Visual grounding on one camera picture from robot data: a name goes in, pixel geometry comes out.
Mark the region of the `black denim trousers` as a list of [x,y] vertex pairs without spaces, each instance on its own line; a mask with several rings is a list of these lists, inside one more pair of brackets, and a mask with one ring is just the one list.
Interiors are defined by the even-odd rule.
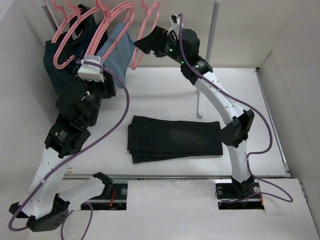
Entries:
[[221,126],[218,121],[171,121],[135,115],[128,125],[127,150],[134,164],[221,156]]

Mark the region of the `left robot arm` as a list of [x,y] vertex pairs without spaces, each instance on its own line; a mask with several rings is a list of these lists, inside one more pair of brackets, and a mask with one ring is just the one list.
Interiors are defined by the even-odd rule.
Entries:
[[25,228],[34,233],[53,231],[88,200],[111,195],[113,180],[102,172],[58,192],[70,163],[101,141],[99,138],[84,147],[91,135],[89,128],[97,123],[102,100],[116,95],[112,77],[108,73],[102,77],[100,81],[76,78],[60,91],[55,103],[59,114],[44,141],[39,168],[26,197],[9,208],[13,219],[26,219]]

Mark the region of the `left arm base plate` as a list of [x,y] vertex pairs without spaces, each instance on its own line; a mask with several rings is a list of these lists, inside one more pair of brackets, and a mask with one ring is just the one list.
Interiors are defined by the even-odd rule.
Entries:
[[127,209],[128,182],[116,181],[112,187],[105,187],[102,193],[87,202],[94,211],[125,211]]

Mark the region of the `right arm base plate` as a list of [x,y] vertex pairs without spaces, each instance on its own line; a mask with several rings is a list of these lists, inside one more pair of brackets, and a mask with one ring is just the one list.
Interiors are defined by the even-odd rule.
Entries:
[[231,179],[215,181],[215,197],[218,200],[219,210],[264,210],[262,196],[254,195],[259,192],[260,185],[257,180],[245,191],[238,190]]

